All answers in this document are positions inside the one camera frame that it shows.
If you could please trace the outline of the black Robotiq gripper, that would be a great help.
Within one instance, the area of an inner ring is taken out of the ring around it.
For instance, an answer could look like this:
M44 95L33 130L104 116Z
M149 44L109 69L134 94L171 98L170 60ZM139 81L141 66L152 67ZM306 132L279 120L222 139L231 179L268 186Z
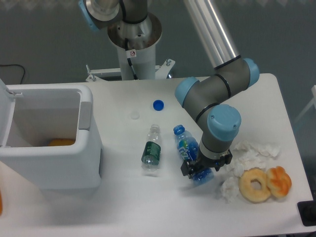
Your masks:
M219 171L224 165L231 163L233 155L228 149L224 153L214 153L214 152L198 152L197 161L196 160L185 160L181 165L181 172L183 176L187 176L189 179L193 179L200 172L200 165L208 168L214 168Z

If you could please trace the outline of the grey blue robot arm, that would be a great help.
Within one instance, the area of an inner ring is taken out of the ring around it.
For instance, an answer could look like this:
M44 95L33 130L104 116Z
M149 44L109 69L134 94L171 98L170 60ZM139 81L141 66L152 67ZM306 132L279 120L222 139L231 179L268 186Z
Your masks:
M215 70L203 81L184 79L175 97L202 130L196 158L185 158L183 175L198 177L219 170L232 160L230 145L241 124L239 112L225 101L255 84L260 76L253 60L242 58L212 0L184 2L201 43ZM160 21L145 0L81 0L79 7L93 30L106 28L117 48L123 80L154 79Z

